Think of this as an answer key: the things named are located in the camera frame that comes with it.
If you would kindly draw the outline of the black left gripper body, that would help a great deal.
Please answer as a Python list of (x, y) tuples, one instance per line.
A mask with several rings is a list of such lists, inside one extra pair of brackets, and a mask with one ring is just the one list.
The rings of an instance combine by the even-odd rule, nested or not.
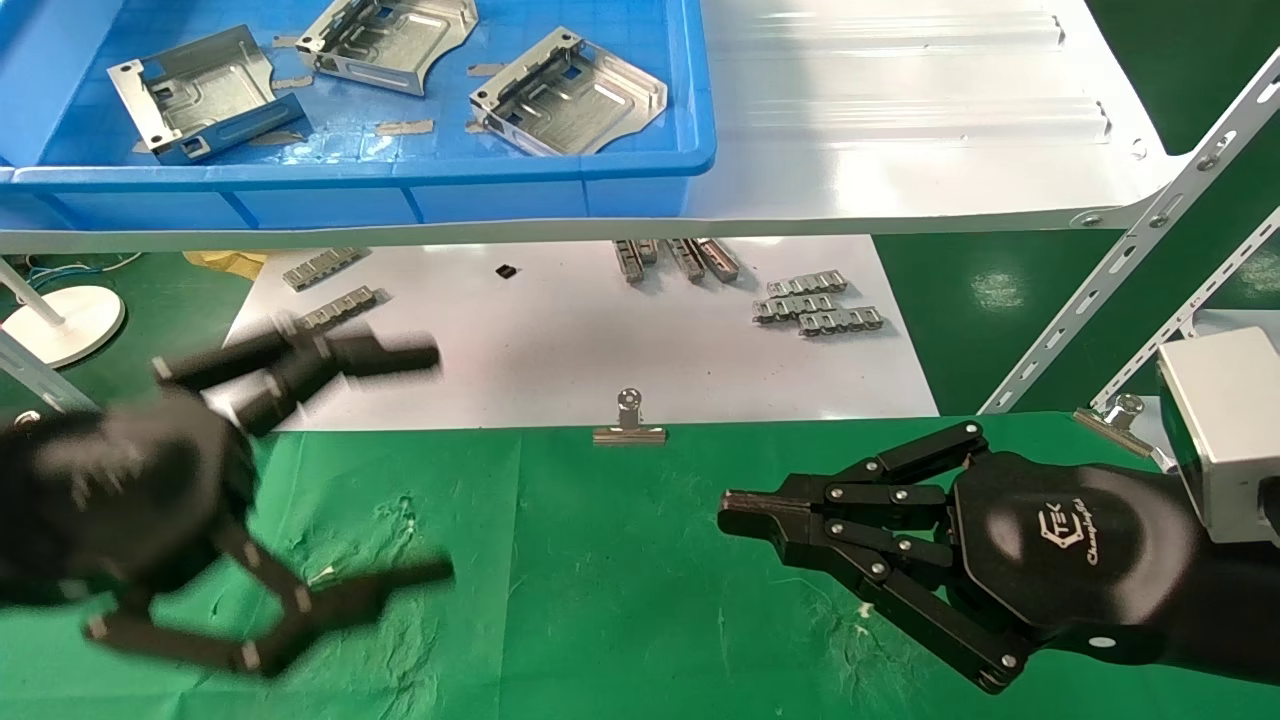
[(3, 430), (3, 603), (58, 606), (166, 574), (256, 484), (250, 439), (193, 395)]

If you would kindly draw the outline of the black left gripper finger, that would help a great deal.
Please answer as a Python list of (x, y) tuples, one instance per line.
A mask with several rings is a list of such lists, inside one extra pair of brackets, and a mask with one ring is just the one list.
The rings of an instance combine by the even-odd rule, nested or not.
[(230, 406), (247, 436), (262, 437), (288, 420), (339, 377), (366, 378), (435, 372), (442, 351), (430, 336), (387, 345), (374, 331), (303, 331), (273, 327), (247, 340), (184, 357), (155, 357), (157, 384), (198, 396), (206, 389), (261, 375), (262, 388)]
[(448, 582), (454, 575), (451, 559), (438, 555), (315, 588), (265, 550), (237, 520), (218, 523), (197, 547), (212, 559), (233, 559), (279, 600), (282, 615), (273, 626), (260, 635), (236, 641), (157, 625), (150, 612), (159, 592), (154, 579), (189, 580), (197, 575), (188, 562), (189, 555), (182, 553), (182, 564), (164, 566), (147, 575), (142, 585), (125, 585), (119, 591), (114, 610), (92, 616), (84, 624), (84, 638), (120, 653), (274, 678), (325, 634), (374, 624), (397, 591)]

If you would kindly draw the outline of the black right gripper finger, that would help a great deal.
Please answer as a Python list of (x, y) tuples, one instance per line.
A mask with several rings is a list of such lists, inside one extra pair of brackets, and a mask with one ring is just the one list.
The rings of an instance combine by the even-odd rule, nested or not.
[(893, 565), (884, 551), (856, 539), (851, 521), (822, 515), (723, 515), (719, 528), (769, 542), (786, 566), (832, 577), (987, 693), (1004, 692), (1021, 675), (1020, 641), (988, 632), (946, 603)]
[(776, 491), (727, 489), (719, 512), (764, 515), (814, 512), (832, 515), (854, 509), (931, 509), (948, 503), (948, 491), (929, 480), (965, 466), (988, 450), (977, 421), (960, 421), (833, 474), (791, 473)]

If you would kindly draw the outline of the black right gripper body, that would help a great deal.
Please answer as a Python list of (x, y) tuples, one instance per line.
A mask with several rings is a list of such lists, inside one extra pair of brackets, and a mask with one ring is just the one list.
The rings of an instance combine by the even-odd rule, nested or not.
[(952, 497), (968, 577), (1048, 638), (1153, 626), (1203, 543), (1179, 483), (1112, 465), (996, 452), (960, 471)]

